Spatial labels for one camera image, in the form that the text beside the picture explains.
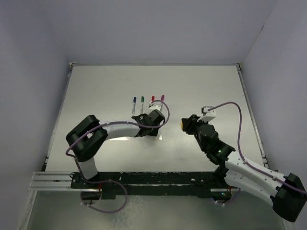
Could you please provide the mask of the blue pen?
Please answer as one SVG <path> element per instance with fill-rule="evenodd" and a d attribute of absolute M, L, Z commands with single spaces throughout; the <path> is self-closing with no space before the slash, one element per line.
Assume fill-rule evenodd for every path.
<path fill-rule="evenodd" d="M 135 108 L 136 108 L 136 102 L 135 103 L 133 102 L 131 116 L 135 116 Z"/>

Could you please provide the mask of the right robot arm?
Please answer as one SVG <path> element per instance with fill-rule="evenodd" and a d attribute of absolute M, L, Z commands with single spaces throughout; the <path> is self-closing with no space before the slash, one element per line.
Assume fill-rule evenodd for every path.
<path fill-rule="evenodd" d="M 283 219 L 295 222 L 307 203 L 307 192 L 300 178 L 284 175 L 261 166 L 219 139 L 213 125 L 191 115 L 182 118 L 182 131 L 193 135 L 200 149 L 215 165 L 213 182 L 217 187 L 229 185 L 267 202 Z"/>

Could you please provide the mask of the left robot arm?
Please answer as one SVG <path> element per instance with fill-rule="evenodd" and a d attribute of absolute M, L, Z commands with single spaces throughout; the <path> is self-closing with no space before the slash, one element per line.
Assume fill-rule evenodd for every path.
<path fill-rule="evenodd" d="M 69 145 L 66 153 L 73 151 L 72 157 L 83 174 L 82 183 L 88 188 L 93 188 L 99 181 L 94 156 L 105 141 L 121 137 L 156 137 L 159 128 L 168 120 L 169 117 L 165 117 L 158 109 L 152 110 L 149 114 L 133 116 L 128 120 L 103 124 L 95 115 L 89 115 L 66 135 Z"/>

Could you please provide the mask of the green pen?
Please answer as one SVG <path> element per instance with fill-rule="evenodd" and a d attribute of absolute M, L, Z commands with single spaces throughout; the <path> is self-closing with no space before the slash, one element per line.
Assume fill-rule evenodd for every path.
<path fill-rule="evenodd" d="M 143 114 L 144 102 L 141 101 L 140 114 Z"/>

